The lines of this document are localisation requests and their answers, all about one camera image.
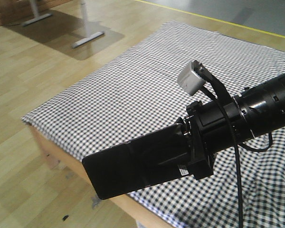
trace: yellow tape line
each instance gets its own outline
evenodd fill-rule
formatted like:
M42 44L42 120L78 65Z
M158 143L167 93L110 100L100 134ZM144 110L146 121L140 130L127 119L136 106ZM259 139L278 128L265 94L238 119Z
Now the yellow tape line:
M276 34L276 33L273 33L273 32L267 32L267 31L263 31L263 30L260 30L260 29L251 28L251 27L248 27L248 26L245 26L245 25L239 25L239 24L232 23L232 22L229 22L229 21L224 21L224 20L220 20L220 19L216 19L216 18L211 18L211 17L203 16L203 15L200 15L200 14L197 14L197 13L191 13L191 12L184 11L184 10L181 10L181 9L175 9L175 8L172 8L172 7L159 5L159 4L148 2L148 1L143 1L143 0L135 0L135 1L140 1L140 2L143 2L143 3L150 4L150 5L166 8L166 9L169 9L169 10L174 10L174 11L181 12L181 13L187 13L187 14L191 14L191 15L194 15L194 16L197 16L197 17L200 17L200 18L206 18L206 19L218 21L218 22L221 22L221 23L225 23L225 24L228 24L228 25L233 25L233 26L237 26L237 27L240 27L240 28L245 28L245 29L249 29L249 30L252 30L252 31L261 32L261 33L265 33L265 34L268 34L268 35L272 35L272 36L275 36L275 37L280 37L280 38L284 38L285 39L285 36L280 35L280 34Z

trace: black and white checkered cloth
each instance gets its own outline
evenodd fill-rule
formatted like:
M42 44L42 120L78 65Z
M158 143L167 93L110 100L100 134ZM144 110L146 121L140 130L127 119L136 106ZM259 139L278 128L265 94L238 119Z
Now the black and white checkered cloth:
M231 95L285 72L285 52L176 21L23 117L78 160L153 132L186 115L194 100L177 84L190 60L201 61ZM245 227L285 227L285 127L264 153L240 150ZM265 147L266 137L250 142ZM129 194L177 228L237 227L232 148L217 155L214 175L192 176Z

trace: label sticker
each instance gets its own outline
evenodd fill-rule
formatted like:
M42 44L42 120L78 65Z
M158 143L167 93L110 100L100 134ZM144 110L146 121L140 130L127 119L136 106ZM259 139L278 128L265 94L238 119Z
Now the label sticker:
M178 167L182 176L189 174L187 167L185 165L178 165Z

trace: wooden cabinet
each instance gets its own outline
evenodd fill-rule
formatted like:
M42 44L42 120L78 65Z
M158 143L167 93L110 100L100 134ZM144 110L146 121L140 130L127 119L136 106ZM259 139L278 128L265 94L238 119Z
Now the wooden cabinet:
M71 0L37 0L39 11ZM29 0L0 0L0 26L33 15Z

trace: metal table leg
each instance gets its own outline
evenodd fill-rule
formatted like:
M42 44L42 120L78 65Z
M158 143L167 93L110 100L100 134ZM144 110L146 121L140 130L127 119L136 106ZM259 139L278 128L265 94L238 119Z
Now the metal table leg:
M81 0L80 5L81 5L81 14L82 14L84 26L85 26L85 38L73 43L72 48L76 48L76 47L78 47L78 46L80 46L80 45L82 45L82 44L84 44L84 43L86 43L92 39L95 39L95 38L105 34L104 31L100 31L100 32L96 32L96 33L91 34L91 30L88 26L86 2L84 0Z
M29 0L29 1L30 1L30 5L32 7L33 13L34 13L34 18L31 20L27 20L27 21L23 22L21 24L21 26L24 27L24 26L30 25L36 21L39 21L39 20L42 20L44 18L48 18L48 17L52 16L51 13L46 13L46 14L40 15L38 12L38 7L37 7L36 1L35 0Z

